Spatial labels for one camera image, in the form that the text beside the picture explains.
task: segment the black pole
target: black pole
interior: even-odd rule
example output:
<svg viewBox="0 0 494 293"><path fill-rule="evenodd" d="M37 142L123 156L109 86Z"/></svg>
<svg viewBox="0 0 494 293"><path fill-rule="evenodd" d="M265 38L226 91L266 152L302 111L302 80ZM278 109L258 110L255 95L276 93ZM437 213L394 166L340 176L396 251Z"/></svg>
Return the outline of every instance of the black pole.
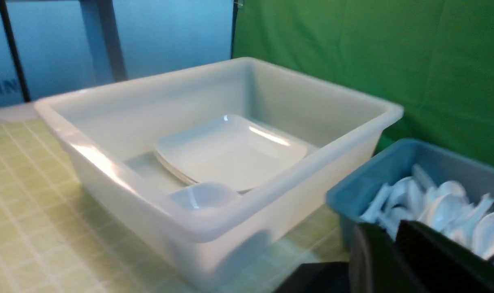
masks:
<svg viewBox="0 0 494 293"><path fill-rule="evenodd" d="M30 92L24 79L24 73L22 71L21 59L17 52L16 39L14 38L14 32L12 31L12 25L10 23L9 10L7 9L7 0L0 0L0 15L3 20L3 28L5 28L5 35L7 35L7 41L9 42L10 54L12 55L12 61L16 67L17 78L20 82L21 93L26 103L31 102Z"/></svg>
<svg viewBox="0 0 494 293"><path fill-rule="evenodd" d="M232 37L231 37L231 59L234 56L234 37L236 36L236 18L238 17L238 2L234 1L232 8Z"/></svg>

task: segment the black metal stand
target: black metal stand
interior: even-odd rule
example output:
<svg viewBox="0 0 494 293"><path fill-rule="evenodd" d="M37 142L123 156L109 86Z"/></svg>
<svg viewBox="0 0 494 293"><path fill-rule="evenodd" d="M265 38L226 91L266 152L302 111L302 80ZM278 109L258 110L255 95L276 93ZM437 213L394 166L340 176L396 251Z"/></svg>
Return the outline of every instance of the black metal stand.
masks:
<svg viewBox="0 0 494 293"><path fill-rule="evenodd" d="M16 67L17 78L20 83L22 97L26 103L29 103L31 102L30 92L28 91L26 79L24 78L24 72L22 71L21 59L19 57L19 53L17 52L16 40L14 38L14 32L12 31L12 25L10 23L9 11L7 9L7 0L0 0L0 15L1 20L3 21L5 35L7 35L7 41L10 47L10 54L12 55L14 66Z"/></svg>

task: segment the black object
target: black object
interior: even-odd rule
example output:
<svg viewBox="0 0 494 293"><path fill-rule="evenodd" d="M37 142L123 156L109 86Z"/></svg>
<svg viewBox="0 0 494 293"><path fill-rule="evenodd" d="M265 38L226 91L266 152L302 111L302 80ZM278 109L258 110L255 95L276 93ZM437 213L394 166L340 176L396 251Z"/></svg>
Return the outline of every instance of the black object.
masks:
<svg viewBox="0 0 494 293"><path fill-rule="evenodd" d="M349 293L348 263L300 265L274 293Z"/></svg>
<svg viewBox="0 0 494 293"><path fill-rule="evenodd" d="M494 265L416 221L401 221L397 249L433 293L494 292Z"/></svg>
<svg viewBox="0 0 494 293"><path fill-rule="evenodd" d="M24 72L22 70L21 59L17 51L16 40L14 38L14 32L12 31L12 25L10 23L9 11L7 9L7 0L0 0L0 15L3 21L3 28L5 29L5 35L7 35L7 41L9 43L10 54L12 55L12 61L16 68L17 79L19 80L22 98L26 103L31 102L30 92L24 78Z"/></svg>
<svg viewBox="0 0 494 293"><path fill-rule="evenodd" d="M427 293L379 226L355 227L350 262L300 265L275 293Z"/></svg>

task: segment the plastic bin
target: plastic bin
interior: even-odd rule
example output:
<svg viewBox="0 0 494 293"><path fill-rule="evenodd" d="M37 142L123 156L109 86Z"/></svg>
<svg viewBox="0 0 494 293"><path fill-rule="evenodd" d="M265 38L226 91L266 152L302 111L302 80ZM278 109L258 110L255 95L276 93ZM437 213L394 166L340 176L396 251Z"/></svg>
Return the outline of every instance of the plastic bin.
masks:
<svg viewBox="0 0 494 293"><path fill-rule="evenodd" d="M322 205L403 115L399 105L252 58L45 98L35 107L89 193L203 289ZM227 114L304 141L307 156L242 195L217 182L188 187L154 156L161 137ZM200 200L209 204L181 204Z"/></svg>
<svg viewBox="0 0 494 293"><path fill-rule="evenodd" d="M340 215L343 244L351 247L353 226L368 208L382 184L394 184L411 176L420 165L436 185L457 180L466 188L471 202L482 195L494 197L494 168L465 156L414 139L401 139L348 175L327 192L326 201Z"/></svg>

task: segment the blue plastic bin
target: blue plastic bin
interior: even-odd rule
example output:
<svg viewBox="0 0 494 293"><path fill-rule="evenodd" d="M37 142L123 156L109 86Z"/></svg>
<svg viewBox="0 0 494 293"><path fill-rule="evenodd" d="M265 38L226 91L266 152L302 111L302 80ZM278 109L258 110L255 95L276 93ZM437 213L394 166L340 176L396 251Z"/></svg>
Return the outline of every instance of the blue plastic bin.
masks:
<svg viewBox="0 0 494 293"><path fill-rule="evenodd" d="M494 197L493 167L429 143L401 139L327 192L327 203L340 215L346 249L351 247L353 226L361 221L359 216L368 208L381 185L386 182L392 185L411 176L414 164L420 165L436 185L447 180L459 181L466 188L471 202L479 202L485 193Z"/></svg>

